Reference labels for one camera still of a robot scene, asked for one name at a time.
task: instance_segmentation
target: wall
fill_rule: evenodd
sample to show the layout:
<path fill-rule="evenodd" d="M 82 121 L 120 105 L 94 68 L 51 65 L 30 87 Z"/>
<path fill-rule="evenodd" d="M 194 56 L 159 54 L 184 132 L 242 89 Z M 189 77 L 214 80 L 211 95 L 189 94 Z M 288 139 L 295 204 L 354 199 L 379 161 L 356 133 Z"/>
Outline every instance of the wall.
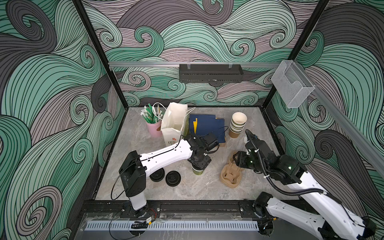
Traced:
<path fill-rule="evenodd" d="M 0 239 L 65 239 L 124 109 L 71 0 L 0 2 Z"/>
<path fill-rule="evenodd" d="M 383 10 L 384 2 L 379 1 L 329 7 L 297 58 L 382 155 Z M 267 112 L 286 153 L 306 164 L 348 208 L 383 228 L 383 178 L 316 97 L 310 95 L 298 109 L 287 109 L 276 93 Z M 378 231 L 375 238 L 383 235 Z"/>
<path fill-rule="evenodd" d="M 109 61 L 287 59 L 317 0 L 83 0 Z M 129 105 L 261 105 L 274 69 L 245 69 L 245 82 L 179 83 L 177 68 L 115 68 Z"/>

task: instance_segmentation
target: wire mesh file holder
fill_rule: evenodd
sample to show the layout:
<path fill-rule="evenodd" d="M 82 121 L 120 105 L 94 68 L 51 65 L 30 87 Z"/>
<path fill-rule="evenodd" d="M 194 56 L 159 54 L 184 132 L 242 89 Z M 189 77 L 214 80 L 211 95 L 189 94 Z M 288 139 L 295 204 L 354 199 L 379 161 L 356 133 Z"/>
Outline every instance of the wire mesh file holder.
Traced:
<path fill-rule="evenodd" d="M 287 108 L 298 108 L 314 90 L 304 68 L 293 60 L 283 60 L 271 80 Z"/>

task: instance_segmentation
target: stack of paper cups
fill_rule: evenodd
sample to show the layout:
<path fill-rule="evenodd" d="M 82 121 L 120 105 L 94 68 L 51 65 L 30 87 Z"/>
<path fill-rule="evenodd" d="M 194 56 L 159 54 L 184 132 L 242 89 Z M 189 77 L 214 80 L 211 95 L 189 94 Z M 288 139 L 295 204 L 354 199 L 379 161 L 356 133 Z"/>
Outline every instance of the stack of paper cups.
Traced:
<path fill-rule="evenodd" d="M 234 113 L 232 115 L 231 124 L 229 126 L 229 136 L 231 138 L 237 138 L 244 130 L 245 123 L 247 122 L 247 116 L 244 113 Z"/>

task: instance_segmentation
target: black cup lid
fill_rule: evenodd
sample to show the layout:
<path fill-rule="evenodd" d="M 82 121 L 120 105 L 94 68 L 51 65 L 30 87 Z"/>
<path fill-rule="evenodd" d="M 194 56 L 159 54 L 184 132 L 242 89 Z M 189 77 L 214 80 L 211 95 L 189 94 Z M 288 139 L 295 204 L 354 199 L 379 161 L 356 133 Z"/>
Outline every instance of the black cup lid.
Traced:
<path fill-rule="evenodd" d="M 154 181 L 154 182 L 160 182 L 161 180 L 163 180 L 164 176 L 166 175 L 165 171 L 164 171 L 164 168 L 160 168 L 159 170 L 157 170 L 156 172 L 152 173 L 151 175 L 149 175 L 149 178 Z"/>
<path fill-rule="evenodd" d="M 176 187 L 181 181 L 181 176 L 179 172 L 170 171 L 166 176 L 166 183 L 171 187 Z"/>

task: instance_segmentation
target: green paper cup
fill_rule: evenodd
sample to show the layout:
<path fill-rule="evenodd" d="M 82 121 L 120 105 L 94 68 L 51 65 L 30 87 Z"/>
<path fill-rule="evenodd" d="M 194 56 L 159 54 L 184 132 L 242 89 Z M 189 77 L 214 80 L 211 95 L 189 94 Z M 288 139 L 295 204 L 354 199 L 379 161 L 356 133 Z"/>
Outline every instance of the green paper cup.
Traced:
<path fill-rule="evenodd" d="M 192 166 L 192 170 L 193 170 L 193 173 L 196 174 L 196 175 L 201 175 L 203 174 L 204 170 L 198 170 L 196 168 L 193 167 L 192 163 L 191 163 L 191 166 Z"/>

